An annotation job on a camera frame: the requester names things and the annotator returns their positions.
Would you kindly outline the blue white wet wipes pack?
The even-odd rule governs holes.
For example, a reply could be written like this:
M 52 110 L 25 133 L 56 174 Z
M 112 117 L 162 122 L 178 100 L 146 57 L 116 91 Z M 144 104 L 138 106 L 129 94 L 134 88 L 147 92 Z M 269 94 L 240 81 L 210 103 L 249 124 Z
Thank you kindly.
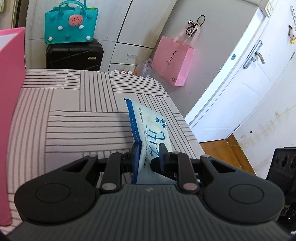
M 151 161 L 159 157 L 159 145 L 165 144 L 172 151 L 168 125 L 161 114 L 131 99 L 125 99 L 128 109 L 132 136 L 140 144 L 139 154 L 133 161 L 132 184 L 161 185 L 175 184 L 175 181 L 153 171 Z

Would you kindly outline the pink paper gift bag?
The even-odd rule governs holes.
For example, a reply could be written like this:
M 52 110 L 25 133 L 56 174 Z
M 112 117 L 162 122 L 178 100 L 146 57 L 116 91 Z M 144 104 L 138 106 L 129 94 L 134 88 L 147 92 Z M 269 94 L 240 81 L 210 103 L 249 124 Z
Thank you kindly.
M 152 59 L 152 68 L 177 87 L 184 86 L 189 74 L 195 52 L 193 45 L 199 37 L 201 26 L 196 24 L 193 32 L 181 40 L 186 30 L 182 29 L 175 38 L 162 36 Z

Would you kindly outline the grey three-door wardrobe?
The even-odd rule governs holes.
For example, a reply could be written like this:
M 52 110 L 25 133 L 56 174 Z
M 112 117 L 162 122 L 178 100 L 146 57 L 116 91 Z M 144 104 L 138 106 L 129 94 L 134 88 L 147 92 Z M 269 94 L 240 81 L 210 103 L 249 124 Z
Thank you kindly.
M 88 1 L 99 14 L 94 37 L 103 46 L 101 69 L 135 65 L 148 58 L 161 36 L 174 38 L 188 21 L 206 20 L 183 87 L 162 85 L 182 115 L 187 115 L 212 83 L 256 14 L 246 1 Z

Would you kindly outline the pink cardboard storage box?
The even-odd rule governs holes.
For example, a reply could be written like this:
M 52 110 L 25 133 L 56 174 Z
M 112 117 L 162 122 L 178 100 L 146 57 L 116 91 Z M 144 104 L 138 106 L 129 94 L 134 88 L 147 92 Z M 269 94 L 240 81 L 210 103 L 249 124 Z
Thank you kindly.
M 6 156 L 11 122 L 25 76 L 25 28 L 1 30 L 1 226 L 12 223 Z

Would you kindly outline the black hard suitcase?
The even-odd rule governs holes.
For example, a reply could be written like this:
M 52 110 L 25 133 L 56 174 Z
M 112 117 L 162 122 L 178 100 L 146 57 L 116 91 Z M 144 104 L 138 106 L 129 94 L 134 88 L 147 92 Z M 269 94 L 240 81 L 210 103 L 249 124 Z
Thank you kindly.
M 99 71 L 104 50 L 100 42 L 65 43 L 48 45 L 47 69 L 73 69 Z

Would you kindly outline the striped pink table cloth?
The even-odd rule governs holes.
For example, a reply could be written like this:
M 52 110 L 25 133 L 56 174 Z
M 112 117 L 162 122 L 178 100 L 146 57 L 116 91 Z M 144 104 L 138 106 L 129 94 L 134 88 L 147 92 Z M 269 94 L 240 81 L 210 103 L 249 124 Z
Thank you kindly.
M 25 182 L 87 155 L 107 158 L 133 144 L 125 101 L 164 117 L 172 149 L 198 158 L 203 149 L 154 79 L 86 70 L 29 69 L 11 122 L 6 156 L 10 233 L 21 223 L 14 204 Z

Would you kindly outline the teal felt tote bag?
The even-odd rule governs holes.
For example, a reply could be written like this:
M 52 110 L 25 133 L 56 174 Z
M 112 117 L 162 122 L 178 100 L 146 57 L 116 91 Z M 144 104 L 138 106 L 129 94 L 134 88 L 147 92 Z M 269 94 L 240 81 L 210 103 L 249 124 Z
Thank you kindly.
M 91 42 L 99 10 L 89 8 L 86 1 L 63 1 L 45 13 L 44 41 L 46 44 Z

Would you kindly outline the white door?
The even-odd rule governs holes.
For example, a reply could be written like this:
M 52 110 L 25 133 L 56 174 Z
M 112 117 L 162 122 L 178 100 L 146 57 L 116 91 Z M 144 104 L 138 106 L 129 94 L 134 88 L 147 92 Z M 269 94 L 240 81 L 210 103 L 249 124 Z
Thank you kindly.
M 288 35 L 293 26 L 292 9 L 295 9 L 295 1 L 277 1 L 264 29 L 256 33 L 246 48 L 238 69 L 229 75 L 191 123 L 192 133 L 199 142 L 229 137 L 259 105 L 282 74 L 295 52 L 295 45 L 290 43 Z M 263 42 L 259 53 L 265 64 L 257 59 L 244 70 L 244 62 L 259 40 Z

